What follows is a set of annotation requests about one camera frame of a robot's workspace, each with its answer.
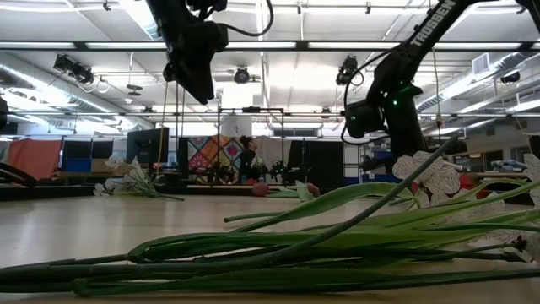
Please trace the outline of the person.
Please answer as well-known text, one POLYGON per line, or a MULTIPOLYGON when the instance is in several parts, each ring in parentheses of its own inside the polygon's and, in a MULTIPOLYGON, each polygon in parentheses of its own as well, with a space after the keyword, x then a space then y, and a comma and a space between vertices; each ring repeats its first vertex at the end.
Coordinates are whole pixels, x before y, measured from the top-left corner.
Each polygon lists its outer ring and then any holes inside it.
POLYGON ((258 143, 253 137, 241 136, 240 143, 243 150, 240 152, 239 182, 253 185, 258 183, 265 173, 266 166, 257 154, 258 143))

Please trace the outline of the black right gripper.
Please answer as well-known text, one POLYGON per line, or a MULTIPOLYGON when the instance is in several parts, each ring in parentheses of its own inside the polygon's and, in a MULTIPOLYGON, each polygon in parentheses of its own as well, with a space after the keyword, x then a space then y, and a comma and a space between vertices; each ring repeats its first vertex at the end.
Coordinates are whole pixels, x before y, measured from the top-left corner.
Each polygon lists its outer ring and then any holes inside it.
POLYGON ((414 105, 390 105, 386 120, 394 156, 414 155, 427 149, 414 105))

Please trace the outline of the small white flower bunch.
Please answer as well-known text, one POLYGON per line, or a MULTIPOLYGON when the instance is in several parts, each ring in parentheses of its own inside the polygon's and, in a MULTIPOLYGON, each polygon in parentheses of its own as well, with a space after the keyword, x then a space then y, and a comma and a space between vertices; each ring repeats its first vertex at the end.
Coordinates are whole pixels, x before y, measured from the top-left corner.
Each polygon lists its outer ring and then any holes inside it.
POLYGON ((154 180, 140 166, 137 158, 127 163, 124 158, 111 156, 104 162, 111 169, 114 177, 108 177, 102 183, 94 185, 96 197, 107 196, 138 196, 147 198, 170 198, 183 201, 183 198, 163 194, 157 191, 154 180))

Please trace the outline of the black computer monitor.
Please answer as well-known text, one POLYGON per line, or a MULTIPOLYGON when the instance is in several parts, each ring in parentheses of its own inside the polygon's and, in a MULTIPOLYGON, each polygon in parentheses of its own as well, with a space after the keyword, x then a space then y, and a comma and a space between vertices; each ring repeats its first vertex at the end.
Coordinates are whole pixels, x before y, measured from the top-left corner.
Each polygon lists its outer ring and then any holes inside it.
POLYGON ((166 163, 169 153, 169 129, 156 128, 127 134, 128 163, 137 159, 139 164, 166 163))

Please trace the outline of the silver ventilation duct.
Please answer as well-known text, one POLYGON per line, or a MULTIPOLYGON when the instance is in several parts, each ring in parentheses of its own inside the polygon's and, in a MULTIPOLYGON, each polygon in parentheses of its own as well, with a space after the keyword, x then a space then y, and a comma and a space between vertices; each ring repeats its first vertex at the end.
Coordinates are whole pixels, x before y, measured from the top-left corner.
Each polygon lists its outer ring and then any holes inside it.
POLYGON ((117 116, 141 128, 154 128, 154 124, 147 119, 128 116, 126 110, 69 83, 60 74, 48 73, 6 52, 0 52, 0 76, 11 79, 0 81, 0 88, 35 97, 38 101, 45 101, 53 106, 78 106, 79 114, 104 113, 106 117, 117 116))

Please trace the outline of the black partition panel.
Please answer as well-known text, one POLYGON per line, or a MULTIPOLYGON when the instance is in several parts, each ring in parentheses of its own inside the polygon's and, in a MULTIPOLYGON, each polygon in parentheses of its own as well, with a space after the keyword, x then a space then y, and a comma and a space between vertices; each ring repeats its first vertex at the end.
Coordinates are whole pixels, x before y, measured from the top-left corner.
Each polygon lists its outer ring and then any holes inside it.
POLYGON ((341 142, 293 141, 287 165, 289 182, 310 182, 321 190, 344 185, 341 142))

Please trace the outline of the orange cloth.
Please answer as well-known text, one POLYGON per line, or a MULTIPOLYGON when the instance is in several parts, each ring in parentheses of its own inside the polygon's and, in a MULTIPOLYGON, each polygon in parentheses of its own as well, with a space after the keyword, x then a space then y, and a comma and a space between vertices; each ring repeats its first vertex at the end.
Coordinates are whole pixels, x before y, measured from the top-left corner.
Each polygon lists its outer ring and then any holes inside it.
POLYGON ((48 179, 58 168, 61 147, 60 140, 13 141, 9 145, 8 163, 36 180, 48 179))

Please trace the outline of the colourful patterned quilt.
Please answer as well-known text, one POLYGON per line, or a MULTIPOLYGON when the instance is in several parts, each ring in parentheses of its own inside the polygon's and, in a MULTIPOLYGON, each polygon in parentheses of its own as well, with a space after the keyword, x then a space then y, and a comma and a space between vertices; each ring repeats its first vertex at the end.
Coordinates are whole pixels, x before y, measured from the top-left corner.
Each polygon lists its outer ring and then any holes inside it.
POLYGON ((222 135, 189 138, 187 140, 189 178, 201 184, 236 184, 242 150, 238 138, 222 135))

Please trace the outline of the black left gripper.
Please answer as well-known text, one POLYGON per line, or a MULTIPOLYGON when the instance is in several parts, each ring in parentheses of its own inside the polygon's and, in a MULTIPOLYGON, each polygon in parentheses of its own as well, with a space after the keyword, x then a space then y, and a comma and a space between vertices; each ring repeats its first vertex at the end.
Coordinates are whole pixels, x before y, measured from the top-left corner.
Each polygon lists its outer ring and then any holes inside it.
POLYGON ((215 98, 211 62, 229 44, 226 26, 178 17, 161 19, 159 33, 166 46, 165 80, 178 83, 200 104, 206 105, 215 98))

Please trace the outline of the large white flower bunch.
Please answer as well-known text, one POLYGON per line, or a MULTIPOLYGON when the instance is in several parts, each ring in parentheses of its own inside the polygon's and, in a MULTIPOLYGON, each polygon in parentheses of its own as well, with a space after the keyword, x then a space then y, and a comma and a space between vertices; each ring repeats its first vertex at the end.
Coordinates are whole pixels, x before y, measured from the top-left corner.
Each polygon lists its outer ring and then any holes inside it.
POLYGON ((478 198, 453 192, 428 208, 386 214, 410 201, 409 185, 441 171, 441 153, 421 158, 400 183, 341 187, 276 214, 255 214, 227 232, 167 236, 114 256, 0 269, 0 293, 117 296, 155 292, 325 293, 393 290, 540 277, 540 269, 401 274, 404 263, 455 258, 513 260, 537 247, 540 207, 481 214, 538 182, 478 198))

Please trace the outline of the black overhead rig bar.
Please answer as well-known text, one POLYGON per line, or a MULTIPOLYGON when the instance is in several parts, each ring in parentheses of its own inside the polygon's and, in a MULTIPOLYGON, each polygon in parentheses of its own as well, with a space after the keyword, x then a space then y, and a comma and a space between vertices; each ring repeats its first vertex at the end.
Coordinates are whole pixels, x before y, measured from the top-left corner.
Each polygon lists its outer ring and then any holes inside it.
MULTIPOLYGON (((229 52, 382 52, 396 41, 232 41, 229 52)), ((442 41, 436 52, 540 52, 540 41, 442 41)), ((0 41, 0 51, 28 52, 163 52, 160 41, 0 41)))

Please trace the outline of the black background rig frame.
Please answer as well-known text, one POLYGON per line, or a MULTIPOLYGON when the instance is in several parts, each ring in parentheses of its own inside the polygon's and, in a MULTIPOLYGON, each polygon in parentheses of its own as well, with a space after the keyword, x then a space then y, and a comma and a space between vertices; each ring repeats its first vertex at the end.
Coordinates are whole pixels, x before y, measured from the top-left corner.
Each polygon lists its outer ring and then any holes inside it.
POLYGON ((284 165, 287 160, 286 152, 290 144, 284 139, 284 117, 283 108, 261 108, 258 106, 219 108, 216 128, 218 136, 238 138, 239 141, 243 135, 253 137, 258 143, 256 153, 262 158, 266 168, 270 170, 274 161, 284 165), (252 134, 252 116, 255 114, 261 114, 268 119, 267 130, 270 133, 279 130, 281 136, 276 138, 270 135, 254 136, 252 134))

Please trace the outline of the dark red tulip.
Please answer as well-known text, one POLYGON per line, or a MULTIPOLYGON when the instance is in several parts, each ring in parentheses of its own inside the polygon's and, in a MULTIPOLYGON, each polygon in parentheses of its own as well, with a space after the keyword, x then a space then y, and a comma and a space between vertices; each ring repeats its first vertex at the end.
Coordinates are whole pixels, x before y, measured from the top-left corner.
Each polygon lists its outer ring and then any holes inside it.
POLYGON ((294 195, 292 189, 286 187, 271 187, 264 182, 255 183, 252 186, 251 193, 256 197, 268 198, 290 198, 294 195))
POLYGON ((296 192, 302 202, 311 201, 321 195, 320 189, 310 182, 303 183, 296 181, 295 184, 296 192))

